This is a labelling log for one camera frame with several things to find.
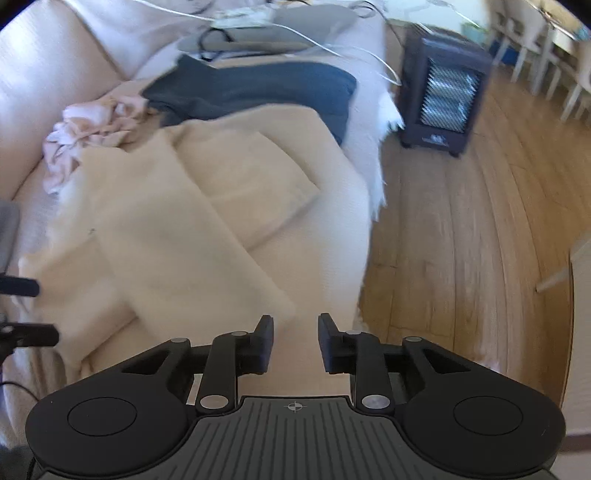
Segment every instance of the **white chair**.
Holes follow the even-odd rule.
[[[497,39],[499,33],[501,38],[506,35],[507,26],[507,9],[505,7],[505,0],[491,0],[491,29],[489,30],[486,39],[486,45],[492,45]]]
[[[533,53],[536,56],[540,55],[541,47],[536,41],[540,35],[547,31],[548,24],[544,15],[526,0],[510,0],[506,2],[505,5],[509,20],[507,22],[505,37],[501,42],[501,46],[495,56],[493,64],[499,64],[512,42],[520,47],[517,63],[513,69],[513,75],[511,76],[511,82],[516,82],[521,73],[521,69],[523,68],[523,64],[527,59],[528,53]],[[551,54],[549,61],[556,64],[558,58],[554,54]],[[535,60],[532,60],[530,79],[533,78],[535,71],[534,65]]]
[[[571,87],[570,92],[564,101],[564,110],[562,112],[562,116],[560,117],[560,121],[565,122],[570,116],[570,113],[573,111],[573,108],[577,103],[577,100],[579,99],[583,89],[591,93],[591,41],[582,41],[577,44],[576,69],[572,68],[571,65],[565,62],[560,62],[556,66],[552,82],[550,83],[550,87],[548,88],[548,92],[546,94],[546,98],[548,100],[550,100],[554,95],[562,72],[569,74],[576,82]],[[580,116],[583,114],[585,105],[586,102],[582,103],[582,108],[580,108],[580,111],[577,112],[578,118],[580,118]]]

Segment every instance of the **pink scrunched fabric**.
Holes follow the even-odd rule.
[[[61,190],[78,167],[84,147],[118,147],[133,142],[138,126],[148,113],[147,102],[139,95],[122,95],[66,107],[63,121],[55,124],[43,142],[47,164],[45,191]]]

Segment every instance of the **space heater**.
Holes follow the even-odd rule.
[[[403,147],[413,145],[459,156],[468,142],[492,67],[481,46],[436,27],[407,27],[398,108],[406,127]]]

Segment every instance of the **heater logo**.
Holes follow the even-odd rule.
[[[423,137],[423,141],[424,142],[427,142],[427,143],[432,143],[432,144],[435,144],[435,145],[442,145],[444,147],[448,147],[449,146],[449,144],[447,143],[446,138],[443,135],[435,135],[435,134],[433,134],[433,135],[431,135],[428,138],[424,138]]]

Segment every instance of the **power strip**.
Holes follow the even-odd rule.
[[[270,25],[275,17],[275,9],[268,5],[242,7],[224,10],[213,16],[212,28],[255,28]]]

